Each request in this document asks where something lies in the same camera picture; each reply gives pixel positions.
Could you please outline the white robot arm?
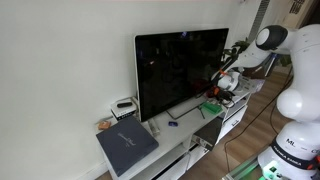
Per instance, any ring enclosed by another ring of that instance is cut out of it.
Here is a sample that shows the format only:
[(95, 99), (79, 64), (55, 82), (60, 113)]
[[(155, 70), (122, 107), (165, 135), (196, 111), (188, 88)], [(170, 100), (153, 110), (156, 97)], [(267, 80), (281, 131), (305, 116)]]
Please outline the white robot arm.
[(289, 118), (272, 143), (258, 155), (266, 180), (320, 180), (320, 25), (300, 29), (280, 25), (263, 28), (254, 42), (212, 75), (213, 82), (235, 67), (260, 65), (271, 53), (288, 54), (294, 71), (291, 85), (277, 98), (279, 112)]

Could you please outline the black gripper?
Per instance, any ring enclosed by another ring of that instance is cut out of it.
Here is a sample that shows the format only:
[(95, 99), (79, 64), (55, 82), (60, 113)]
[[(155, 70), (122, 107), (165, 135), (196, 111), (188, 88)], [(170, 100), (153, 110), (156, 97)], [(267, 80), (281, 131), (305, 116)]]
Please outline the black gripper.
[(214, 91), (214, 97), (221, 103), (221, 104), (228, 104), (232, 101), (232, 97), (234, 94), (230, 91), (224, 91), (220, 89), (216, 89)]

